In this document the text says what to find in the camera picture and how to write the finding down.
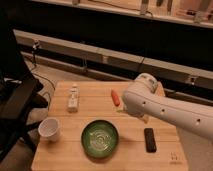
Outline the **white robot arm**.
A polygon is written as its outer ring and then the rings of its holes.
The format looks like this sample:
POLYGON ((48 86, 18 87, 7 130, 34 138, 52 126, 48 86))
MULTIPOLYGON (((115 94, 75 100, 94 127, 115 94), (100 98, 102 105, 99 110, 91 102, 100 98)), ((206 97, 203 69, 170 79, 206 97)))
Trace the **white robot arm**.
POLYGON ((130 116, 149 114, 213 141, 213 107, 156 95, 158 82, 141 73, 123 91, 124 109, 130 116))

